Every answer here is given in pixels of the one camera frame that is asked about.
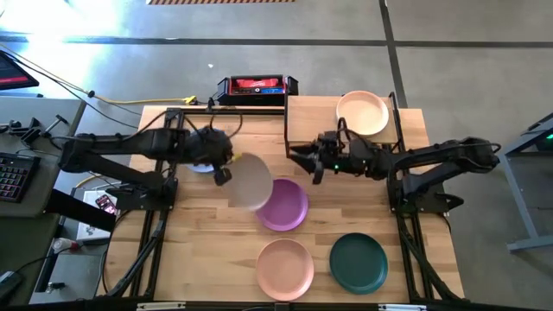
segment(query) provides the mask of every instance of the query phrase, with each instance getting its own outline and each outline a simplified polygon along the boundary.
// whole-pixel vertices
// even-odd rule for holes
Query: purple plate
[[[267,203],[256,212],[264,226],[274,231],[296,228],[308,214],[308,196],[293,181],[275,179]]]

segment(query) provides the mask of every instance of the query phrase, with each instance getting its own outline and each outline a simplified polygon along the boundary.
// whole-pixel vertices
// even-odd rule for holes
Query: wooden table
[[[296,130],[302,119],[317,118],[310,111],[328,111],[338,98],[296,97],[289,101],[289,136],[302,137]],[[141,127],[167,106],[146,106]],[[407,148],[429,145],[420,109],[400,110]],[[209,116],[188,117],[201,127]],[[328,115],[319,115],[328,127],[308,124],[313,131],[304,138],[313,140],[318,132],[332,130],[336,124]],[[162,126],[162,118],[156,122]],[[232,131],[238,116],[217,116],[216,128]],[[407,302],[404,265],[395,217],[390,213],[385,183],[350,175],[325,174],[322,184],[311,184],[312,177],[285,156],[283,116],[244,116],[242,130],[232,139],[234,152],[251,152],[262,157],[275,178],[299,183],[308,193],[309,211],[305,221],[292,232],[273,232],[257,221],[255,214],[229,206],[225,189],[213,183],[211,175],[200,175],[180,166],[179,194],[170,214],[157,278],[156,300],[173,301],[272,301],[257,285],[256,258],[261,249],[277,238],[293,238],[304,244],[315,260],[315,279],[298,301],[311,302]],[[154,169],[154,162],[134,155],[130,166],[142,171]],[[115,285],[137,256],[144,212],[130,213],[118,225],[110,244],[106,264],[108,287]],[[451,237],[443,219],[436,215],[420,217],[429,261],[444,282],[463,295]],[[349,232],[363,232],[385,249],[389,273],[384,285],[370,295],[346,292],[329,274],[328,255],[337,238]],[[418,266],[417,287],[422,291]],[[149,273],[146,263],[143,278]]]

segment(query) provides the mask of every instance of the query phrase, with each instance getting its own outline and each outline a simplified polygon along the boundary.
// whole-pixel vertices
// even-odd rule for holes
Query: yellow cable
[[[47,73],[49,75],[51,75],[52,77],[54,77],[55,79],[57,79],[59,82],[65,84],[66,86],[69,86],[71,87],[72,89],[74,89],[75,91],[79,91],[79,92],[83,92],[84,94],[88,95],[90,93],[90,91],[87,91],[81,87],[78,87],[74,84],[72,84],[71,82],[63,79],[62,77],[60,76],[57,76],[51,72],[49,72],[48,70],[44,69],[43,67],[35,64],[32,60],[29,60],[27,58],[25,58],[24,56],[21,56],[19,53],[17,53],[16,51],[12,50],[11,48],[8,48],[6,45],[0,43],[0,47],[10,51],[10,53],[12,53],[13,55],[16,55],[17,57],[21,58],[22,60],[25,60],[27,61],[29,64],[41,69],[44,73]],[[104,101],[108,104],[115,104],[115,105],[131,105],[131,104],[148,104],[148,103],[172,103],[172,102],[182,102],[183,104],[185,105],[188,105],[188,101],[189,101],[189,98],[159,98],[159,99],[143,99],[143,100],[114,100],[114,99],[109,99],[109,98],[105,98],[105,97],[102,97],[102,96],[99,96],[99,95],[94,95],[94,98],[97,98],[101,101]]]
[[[84,180],[79,181],[79,183],[75,187],[83,187],[83,185],[85,185],[88,181],[91,181],[96,178],[99,178],[99,176],[94,175],[94,176],[86,177]]]

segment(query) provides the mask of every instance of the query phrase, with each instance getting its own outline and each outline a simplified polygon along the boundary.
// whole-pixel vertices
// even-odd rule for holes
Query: pink plate
[[[256,273],[257,283],[265,294],[277,301],[293,301],[308,291],[315,265],[303,245],[281,238],[261,250]]]

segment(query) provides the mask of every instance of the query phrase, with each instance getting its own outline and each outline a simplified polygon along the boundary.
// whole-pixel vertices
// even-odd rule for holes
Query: beige plate
[[[243,153],[226,167],[232,174],[232,179],[225,184],[231,206],[256,211],[267,203],[273,191],[273,179],[260,157]]]
[[[336,117],[344,117],[347,127],[360,135],[374,135],[388,124],[388,107],[371,92],[354,91],[344,95],[336,106]]]

